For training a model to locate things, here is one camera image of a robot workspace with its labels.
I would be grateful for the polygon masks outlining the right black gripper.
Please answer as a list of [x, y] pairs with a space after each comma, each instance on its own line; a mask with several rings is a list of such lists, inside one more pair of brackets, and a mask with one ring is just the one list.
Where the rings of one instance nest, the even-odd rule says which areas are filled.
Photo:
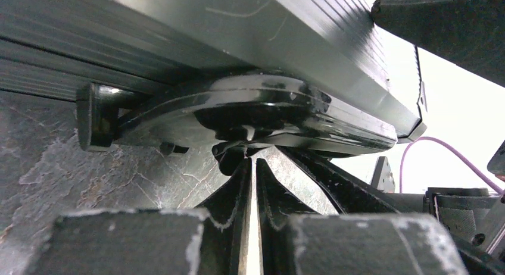
[[423, 194], [397, 193], [387, 157], [378, 157], [371, 186], [410, 212], [434, 216], [455, 240], [474, 247], [463, 257], [470, 274], [504, 274], [504, 192], [486, 188], [429, 187]]

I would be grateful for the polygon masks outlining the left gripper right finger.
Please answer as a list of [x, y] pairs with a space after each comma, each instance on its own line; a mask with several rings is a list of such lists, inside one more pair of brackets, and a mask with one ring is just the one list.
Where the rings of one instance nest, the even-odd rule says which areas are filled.
[[467, 274], [448, 231], [416, 213], [321, 215], [256, 162], [264, 274]]

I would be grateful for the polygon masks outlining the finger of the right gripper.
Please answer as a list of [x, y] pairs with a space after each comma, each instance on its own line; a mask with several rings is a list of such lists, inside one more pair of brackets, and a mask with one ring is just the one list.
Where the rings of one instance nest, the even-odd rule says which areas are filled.
[[376, 25], [504, 86], [504, 0], [376, 0]]
[[280, 151], [321, 188], [339, 213], [399, 212], [392, 198], [321, 156], [282, 146]]

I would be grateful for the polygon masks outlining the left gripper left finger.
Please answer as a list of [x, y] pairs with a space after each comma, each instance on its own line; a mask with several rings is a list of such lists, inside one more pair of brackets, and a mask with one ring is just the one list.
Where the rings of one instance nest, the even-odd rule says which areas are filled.
[[59, 216], [26, 274], [238, 274], [252, 163], [186, 210], [87, 210]]

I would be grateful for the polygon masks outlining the black poker carrying case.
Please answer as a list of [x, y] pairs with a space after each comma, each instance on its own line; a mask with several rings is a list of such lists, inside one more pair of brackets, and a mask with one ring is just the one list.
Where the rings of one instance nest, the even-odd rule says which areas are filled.
[[296, 73], [392, 124], [427, 129], [417, 49], [374, 0], [1, 0], [1, 88], [74, 100], [100, 83], [153, 93], [251, 68]]

